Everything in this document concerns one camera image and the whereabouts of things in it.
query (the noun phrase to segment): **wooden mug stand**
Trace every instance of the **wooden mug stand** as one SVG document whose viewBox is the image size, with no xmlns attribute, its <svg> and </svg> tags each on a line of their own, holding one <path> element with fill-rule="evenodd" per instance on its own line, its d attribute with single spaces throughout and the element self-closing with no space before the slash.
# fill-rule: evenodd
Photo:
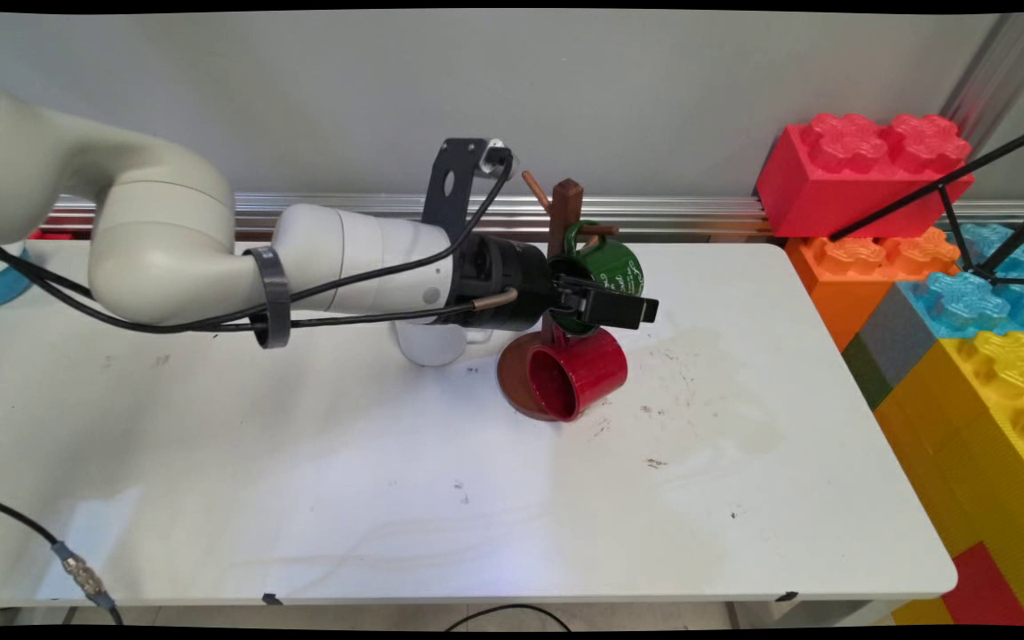
<svg viewBox="0 0 1024 640">
<path fill-rule="evenodd" d="M 524 171 L 523 178 L 536 199 L 540 200 L 544 211 L 548 212 L 548 258 L 552 258 L 563 253 L 563 236 L 569 226 L 580 221 L 584 189 L 572 178 L 566 178 L 552 187 L 552 200 L 549 202 L 548 196 L 544 195 L 531 174 Z M 613 226 L 585 226 L 580 230 L 581 236 L 610 236 L 617 232 L 617 227 Z M 496 365 L 496 378 L 500 381 L 501 390 L 509 404 L 537 421 L 555 421 L 556 418 L 545 413 L 531 390 L 531 382 L 528 381 L 528 349 L 537 344 L 553 344 L 556 332 L 561 334 L 562 339 L 562 329 L 554 324 L 551 313 L 545 313 L 542 331 L 512 340 L 501 352 L 501 358 Z"/>
</svg>

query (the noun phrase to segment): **floor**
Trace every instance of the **floor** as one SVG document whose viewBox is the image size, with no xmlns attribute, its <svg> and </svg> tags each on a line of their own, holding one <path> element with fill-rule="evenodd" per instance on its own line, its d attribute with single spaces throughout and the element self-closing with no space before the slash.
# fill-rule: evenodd
<svg viewBox="0 0 1024 640">
<path fill-rule="evenodd" d="M 572 631 L 730 629 L 724 603 L 546 603 L 540 606 Z M 334 631 L 443 631 L 488 604 L 342 604 L 342 606 L 122 607 L 129 625 Z M 57 624 L 50 616 L 19 615 L 16 624 Z M 98 608 L 71 609 L 65 624 L 113 624 Z M 890 616 L 879 624 L 894 624 Z M 461 625 L 459 631 L 561 631 L 540 612 L 512 609 Z"/>
</svg>

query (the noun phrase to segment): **gray lego brick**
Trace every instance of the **gray lego brick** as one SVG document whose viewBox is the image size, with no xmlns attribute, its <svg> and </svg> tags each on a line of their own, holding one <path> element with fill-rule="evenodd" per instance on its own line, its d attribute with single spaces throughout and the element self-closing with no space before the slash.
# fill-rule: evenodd
<svg viewBox="0 0 1024 640">
<path fill-rule="evenodd" d="M 934 332 L 899 287 L 887 289 L 859 335 L 890 388 L 895 388 L 935 343 Z"/>
</svg>

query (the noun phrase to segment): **black metal frame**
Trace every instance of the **black metal frame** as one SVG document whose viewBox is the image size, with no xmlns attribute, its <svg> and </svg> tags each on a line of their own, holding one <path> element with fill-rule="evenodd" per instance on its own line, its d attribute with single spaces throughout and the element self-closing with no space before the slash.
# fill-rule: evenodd
<svg viewBox="0 0 1024 640">
<path fill-rule="evenodd" d="M 967 241 L 963 239 L 963 230 L 958 226 L 958 218 L 954 215 L 954 207 L 951 206 L 950 195 L 946 193 L 946 186 L 950 185 L 955 179 L 963 178 L 964 175 L 968 175 L 974 171 L 982 169 L 983 166 L 987 166 L 996 159 L 1006 157 L 1007 155 L 1020 150 L 1024 146 L 1024 134 L 1020 135 L 1013 140 L 1006 142 L 1004 145 L 998 146 L 998 148 L 991 151 L 988 154 L 983 154 L 982 157 L 973 159 L 973 161 L 966 163 L 964 166 L 958 167 L 954 171 L 950 171 L 947 175 L 943 175 L 942 178 L 935 179 L 934 182 L 928 183 L 915 189 L 902 199 L 895 200 L 889 206 L 880 208 L 877 212 L 869 215 L 865 215 L 864 218 L 857 219 L 856 222 L 843 227 L 840 231 L 836 231 L 833 236 L 828 237 L 831 242 L 837 242 L 837 240 L 843 239 L 845 236 L 854 233 L 862 227 L 871 224 L 877 221 L 877 219 L 885 218 L 887 215 L 891 215 L 897 212 L 900 208 L 909 206 L 914 200 L 926 198 L 931 194 L 938 191 L 939 198 L 942 199 L 942 206 L 946 210 L 947 222 L 950 222 L 950 231 L 954 236 L 954 242 L 958 244 L 958 251 L 963 258 L 963 270 L 972 272 L 975 275 L 980 276 L 980 279 L 986 280 L 987 283 L 991 285 L 1024 285 L 1024 279 L 999 279 L 995 274 L 996 268 L 1000 266 L 1000 263 L 1005 262 L 1011 254 L 1017 250 L 1024 243 L 1024 221 L 1021 225 L 1014 230 L 1011 237 L 1008 237 L 1002 244 L 988 255 L 986 259 L 982 260 L 979 264 L 975 264 L 974 260 L 971 260 L 971 254 L 967 251 Z"/>
</svg>

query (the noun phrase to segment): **black bracket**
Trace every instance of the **black bracket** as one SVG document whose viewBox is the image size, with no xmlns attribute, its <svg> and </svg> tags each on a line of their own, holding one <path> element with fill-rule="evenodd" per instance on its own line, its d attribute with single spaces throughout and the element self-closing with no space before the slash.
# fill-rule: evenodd
<svg viewBox="0 0 1024 640">
<path fill-rule="evenodd" d="M 571 275 L 557 275 L 554 284 L 560 306 L 553 307 L 553 313 L 571 315 L 587 325 L 638 329 L 657 316 L 657 300 L 610 291 Z"/>
<path fill-rule="evenodd" d="M 429 175 L 421 222 L 441 227 L 451 239 L 464 231 L 472 178 L 496 178 L 496 167 L 512 162 L 512 153 L 500 140 L 447 138 Z"/>
</svg>

